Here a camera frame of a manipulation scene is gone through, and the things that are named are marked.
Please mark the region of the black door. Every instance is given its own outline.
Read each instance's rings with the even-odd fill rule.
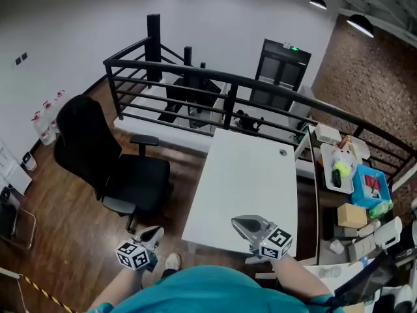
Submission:
[[[297,91],[310,56],[307,52],[286,49],[283,44],[265,40],[255,79],[287,91]],[[250,100],[283,110],[289,110],[292,102],[257,89],[252,89]]]

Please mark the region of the teal shirt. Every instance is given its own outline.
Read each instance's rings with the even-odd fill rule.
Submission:
[[[329,296],[312,302],[324,303]],[[261,288],[239,271],[204,265],[185,269],[131,296],[116,307],[101,304],[99,313],[325,313],[276,290]]]

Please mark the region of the black office chair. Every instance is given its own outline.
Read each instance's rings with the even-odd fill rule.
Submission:
[[[69,100],[58,113],[61,131],[55,144],[55,161],[90,184],[97,200],[119,215],[128,215],[126,229],[133,234],[137,214],[154,216],[168,197],[169,162],[145,156],[146,145],[157,146],[159,139],[134,135],[139,156],[122,154],[110,132],[100,104],[86,95]]]

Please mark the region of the white sneaker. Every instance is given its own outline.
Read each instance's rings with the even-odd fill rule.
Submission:
[[[181,266],[181,256],[177,253],[170,253],[166,262],[165,262],[165,269],[174,269],[179,270]]]

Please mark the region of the white wall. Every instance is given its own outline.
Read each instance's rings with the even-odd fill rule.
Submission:
[[[194,65],[252,78],[264,38],[290,42],[312,54],[311,85],[337,16],[326,2],[333,12],[308,0],[0,0],[0,137],[21,159],[37,140],[33,113],[58,90],[74,96],[102,77],[105,58],[146,36],[151,13],[162,15],[166,46],[193,46]]]

